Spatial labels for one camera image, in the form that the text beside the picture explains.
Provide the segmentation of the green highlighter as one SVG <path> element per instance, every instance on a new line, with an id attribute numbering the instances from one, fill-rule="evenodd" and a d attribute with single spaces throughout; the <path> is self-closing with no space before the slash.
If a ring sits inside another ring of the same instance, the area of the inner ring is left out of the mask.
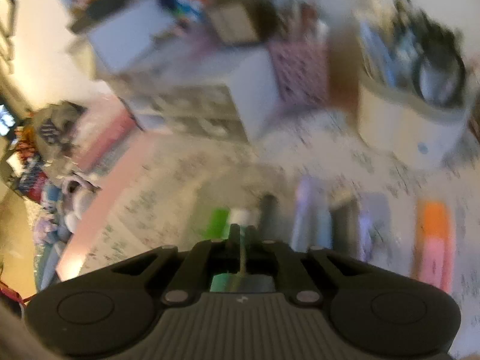
<path id="1" fill-rule="evenodd" d="M 229 208 L 216 208 L 208 220 L 208 226 L 203 232 L 203 238 L 206 240 L 223 239 L 226 229 L 227 219 L 230 215 Z"/>

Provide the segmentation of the black marker pen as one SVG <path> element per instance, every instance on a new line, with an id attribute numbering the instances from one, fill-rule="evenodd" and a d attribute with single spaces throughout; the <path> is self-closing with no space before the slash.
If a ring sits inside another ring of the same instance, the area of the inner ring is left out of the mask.
<path id="1" fill-rule="evenodd" d="M 278 199 L 268 193 L 259 203 L 259 220 L 257 230 L 262 241 L 267 241 L 276 232 Z"/>

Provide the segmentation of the white green glue stick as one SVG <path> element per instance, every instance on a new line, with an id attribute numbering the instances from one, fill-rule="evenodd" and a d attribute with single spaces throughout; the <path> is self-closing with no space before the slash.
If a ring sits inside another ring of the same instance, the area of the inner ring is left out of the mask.
<path id="1" fill-rule="evenodd" d="M 238 236 L 239 268 L 236 273 L 214 275 L 211 293 L 273 293 L 275 283 L 271 276 L 247 272 L 247 229 L 251 228 L 252 213 L 244 209 L 233 209 L 226 220 L 223 235 L 233 241 Z"/>

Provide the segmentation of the orange pink wide highlighter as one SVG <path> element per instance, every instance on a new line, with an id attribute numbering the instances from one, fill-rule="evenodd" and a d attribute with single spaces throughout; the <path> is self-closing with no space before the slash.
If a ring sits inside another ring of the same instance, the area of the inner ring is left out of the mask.
<path id="1" fill-rule="evenodd" d="M 412 278 L 452 293 L 456 229 L 447 203 L 421 199 L 416 211 Z"/>

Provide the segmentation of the floral table mat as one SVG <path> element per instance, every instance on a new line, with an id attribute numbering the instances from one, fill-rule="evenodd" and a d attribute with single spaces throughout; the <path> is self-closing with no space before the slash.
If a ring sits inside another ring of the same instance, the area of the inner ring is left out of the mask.
<path id="1" fill-rule="evenodd" d="M 191 248 L 213 210 L 256 207 L 277 198 L 272 239 L 286 241 L 303 176 L 318 178 L 329 197 L 354 195 L 370 210 L 373 261 L 411 272 L 415 209 L 421 199 L 448 204 L 456 228 L 452 295 L 461 308 L 451 354 L 479 355 L 479 144 L 465 135 L 445 164 L 411 170 L 369 149 L 339 114 L 316 114 L 278 125 L 256 144 L 135 133 L 101 183 L 57 272 L 66 281 L 161 245 Z"/>

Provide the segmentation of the white desktop drawer organizer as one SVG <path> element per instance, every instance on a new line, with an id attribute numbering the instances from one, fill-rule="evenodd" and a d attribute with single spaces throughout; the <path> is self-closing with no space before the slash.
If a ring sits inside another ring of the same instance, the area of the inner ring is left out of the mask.
<path id="1" fill-rule="evenodd" d="M 159 112 L 174 133 L 223 141 L 257 141 L 280 106 L 269 52 L 261 46 L 156 51 L 113 87 L 129 106 Z"/>

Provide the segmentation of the white lilac plush bag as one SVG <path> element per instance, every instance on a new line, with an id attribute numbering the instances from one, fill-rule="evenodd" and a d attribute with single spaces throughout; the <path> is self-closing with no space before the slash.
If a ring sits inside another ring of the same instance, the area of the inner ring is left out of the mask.
<path id="1" fill-rule="evenodd" d="M 62 183 L 62 214 L 66 228 L 75 233 L 80 220 L 93 203 L 97 188 L 78 175 L 70 175 Z"/>

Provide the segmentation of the blue monkey plush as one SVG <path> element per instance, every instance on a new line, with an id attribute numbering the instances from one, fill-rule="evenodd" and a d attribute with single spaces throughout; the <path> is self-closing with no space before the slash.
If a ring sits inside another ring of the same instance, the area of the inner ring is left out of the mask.
<path id="1" fill-rule="evenodd" d="M 41 192 L 41 210 L 32 228 L 35 248 L 33 272 L 37 291 L 59 281 L 56 268 L 72 236 L 64 222 L 64 215 L 59 211 L 62 197 L 62 190 L 52 183 L 48 183 Z"/>

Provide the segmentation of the pink folder stack in bag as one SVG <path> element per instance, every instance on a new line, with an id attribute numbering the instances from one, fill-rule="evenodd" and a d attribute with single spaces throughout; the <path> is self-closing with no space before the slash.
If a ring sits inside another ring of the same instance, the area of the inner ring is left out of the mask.
<path id="1" fill-rule="evenodd" d="M 35 113 L 32 127 L 42 170 L 58 185 L 72 171 L 92 171 L 137 124 L 117 96 L 103 95 L 87 104 L 50 104 Z"/>

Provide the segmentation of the pink perforated pen cup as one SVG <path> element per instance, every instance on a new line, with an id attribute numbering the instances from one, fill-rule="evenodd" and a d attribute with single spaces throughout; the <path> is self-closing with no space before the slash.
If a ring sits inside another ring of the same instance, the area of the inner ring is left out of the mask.
<path id="1" fill-rule="evenodd" d="M 326 105 L 329 100 L 329 47 L 325 41 L 271 41 L 268 51 L 285 104 Z"/>

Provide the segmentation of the white cloud-shaped pen holder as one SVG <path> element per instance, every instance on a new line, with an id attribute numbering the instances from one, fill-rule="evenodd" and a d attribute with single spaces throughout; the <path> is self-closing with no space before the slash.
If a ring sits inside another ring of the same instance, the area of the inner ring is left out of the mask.
<path id="1" fill-rule="evenodd" d="M 415 94 L 359 74 L 357 129 L 365 144 L 416 170 L 443 165 L 467 129 L 475 96 L 454 108 L 438 108 Z"/>

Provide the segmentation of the white shelf box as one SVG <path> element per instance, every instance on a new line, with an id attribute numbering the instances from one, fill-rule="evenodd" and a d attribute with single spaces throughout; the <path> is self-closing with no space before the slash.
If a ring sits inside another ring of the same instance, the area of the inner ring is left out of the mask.
<path id="1" fill-rule="evenodd" d="M 107 71 L 117 74 L 150 49 L 155 35 L 174 24 L 157 0 L 136 0 L 89 30 L 87 38 Z"/>

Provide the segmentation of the potted bamboo plant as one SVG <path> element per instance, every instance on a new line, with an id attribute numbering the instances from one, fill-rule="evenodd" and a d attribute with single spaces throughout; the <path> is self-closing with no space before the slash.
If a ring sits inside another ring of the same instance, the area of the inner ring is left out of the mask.
<path id="1" fill-rule="evenodd" d="M 208 0 L 204 11 L 220 41 L 229 47 L 265 42 L 278 28 L 272 0 Z"/>

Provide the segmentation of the black magnifying glass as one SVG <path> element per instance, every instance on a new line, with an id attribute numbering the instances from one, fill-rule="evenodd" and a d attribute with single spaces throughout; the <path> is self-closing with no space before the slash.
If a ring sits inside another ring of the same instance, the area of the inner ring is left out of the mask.
<path id="1" fill-rule="evenodd" d="M 411 81 L 414 93 L 432 107 L 459 107 L 466 81 L 465 64 L 455 51 L 424 53 L 412 66 Z"/>

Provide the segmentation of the dark green storage box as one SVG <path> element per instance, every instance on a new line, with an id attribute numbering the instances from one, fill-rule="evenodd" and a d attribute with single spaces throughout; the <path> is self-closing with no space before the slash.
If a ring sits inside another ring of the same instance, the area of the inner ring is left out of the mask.
<path id="1" fill-rule="evenodd" d="M 86 33 L 109 16 L 118 13 L 132 0 L 94 0 L 74 18 L 68 29 L 75 35 Z"/>

